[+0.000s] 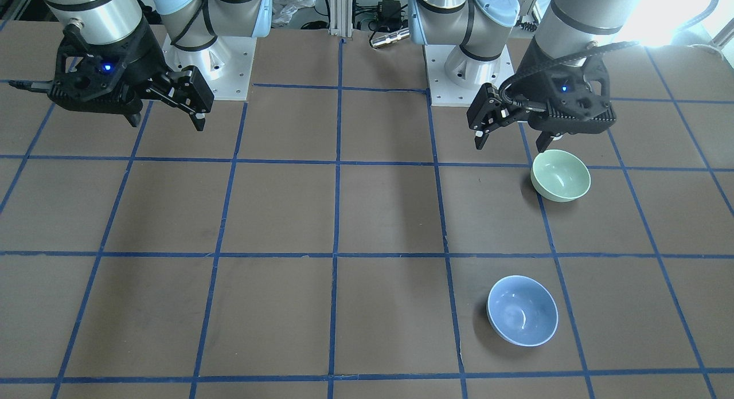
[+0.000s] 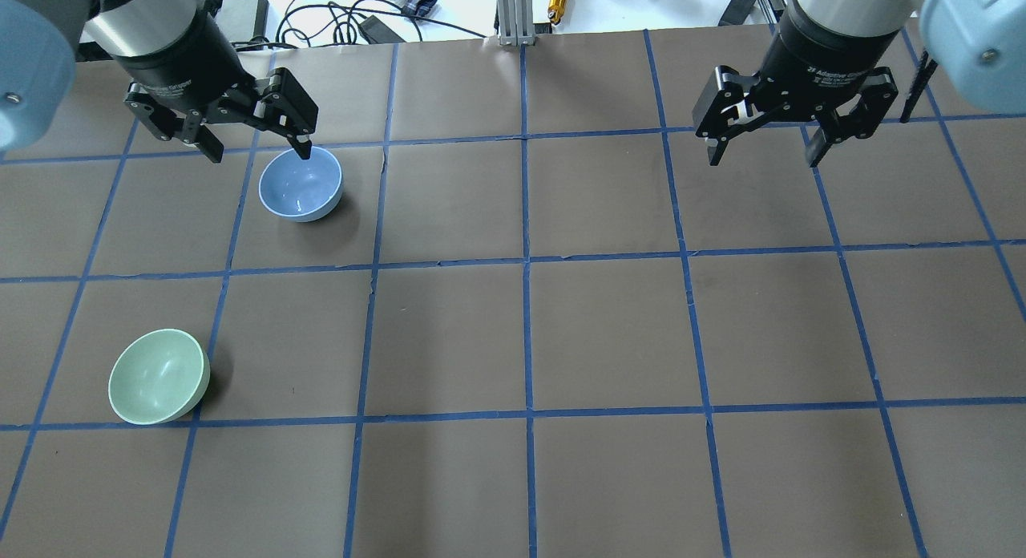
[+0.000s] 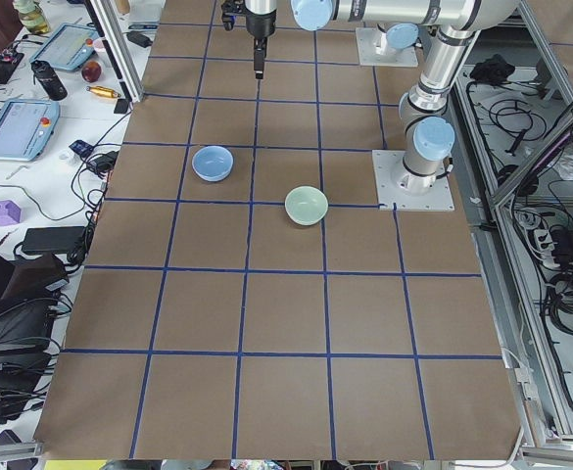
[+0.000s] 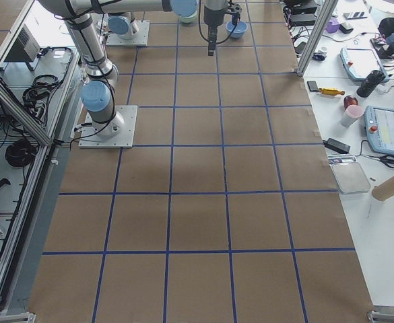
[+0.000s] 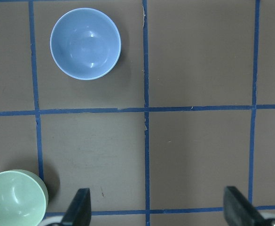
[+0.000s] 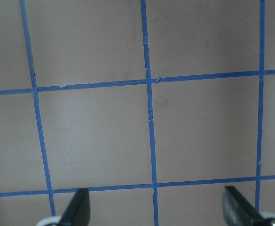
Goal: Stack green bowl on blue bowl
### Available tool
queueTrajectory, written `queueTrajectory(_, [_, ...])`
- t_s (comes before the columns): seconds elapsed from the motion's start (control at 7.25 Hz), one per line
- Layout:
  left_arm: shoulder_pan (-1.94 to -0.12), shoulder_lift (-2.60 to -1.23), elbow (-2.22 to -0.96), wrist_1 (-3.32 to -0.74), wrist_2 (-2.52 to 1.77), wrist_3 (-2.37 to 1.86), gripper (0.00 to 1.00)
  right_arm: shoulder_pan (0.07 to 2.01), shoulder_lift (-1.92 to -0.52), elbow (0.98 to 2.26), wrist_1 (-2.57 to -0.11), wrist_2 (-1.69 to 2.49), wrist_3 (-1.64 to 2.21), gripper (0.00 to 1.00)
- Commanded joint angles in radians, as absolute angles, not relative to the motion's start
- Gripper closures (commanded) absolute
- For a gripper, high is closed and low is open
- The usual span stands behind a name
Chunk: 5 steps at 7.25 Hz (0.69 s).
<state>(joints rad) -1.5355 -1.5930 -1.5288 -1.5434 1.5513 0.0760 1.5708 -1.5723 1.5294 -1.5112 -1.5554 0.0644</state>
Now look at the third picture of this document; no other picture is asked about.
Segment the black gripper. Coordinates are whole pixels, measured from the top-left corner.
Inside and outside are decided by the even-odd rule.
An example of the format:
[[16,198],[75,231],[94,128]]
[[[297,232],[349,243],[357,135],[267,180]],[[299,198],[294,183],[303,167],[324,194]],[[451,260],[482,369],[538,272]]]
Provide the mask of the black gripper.
[[246,28],[254,39],[253,62],[256,79],[264,78],[267,39],[275,31],[277,1],[245,0]]

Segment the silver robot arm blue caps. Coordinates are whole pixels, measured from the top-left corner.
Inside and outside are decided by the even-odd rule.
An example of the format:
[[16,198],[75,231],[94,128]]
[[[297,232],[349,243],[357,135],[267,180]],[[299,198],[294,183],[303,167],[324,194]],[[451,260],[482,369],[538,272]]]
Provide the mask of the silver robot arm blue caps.
[[505,20],[516,1],[292,1],[298,26],[308,31],[331,21],[409,23],[438,28],[418,82],[400,104],[406,152],[392,171],[399,185],[429,187],[454,145],[452,127],[440,114],[480,32]]

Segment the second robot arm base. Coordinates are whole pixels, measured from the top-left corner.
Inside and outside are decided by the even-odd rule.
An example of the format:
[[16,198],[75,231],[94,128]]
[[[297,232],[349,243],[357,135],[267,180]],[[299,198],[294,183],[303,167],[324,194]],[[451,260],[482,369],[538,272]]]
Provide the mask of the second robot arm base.
[[392,23],[387,25],[379,23],[377,30],[380,33],[376,43],[378,55],[391,54],[392,50],[403,51],[412,47],[418,38],[419,28],[415,23]]

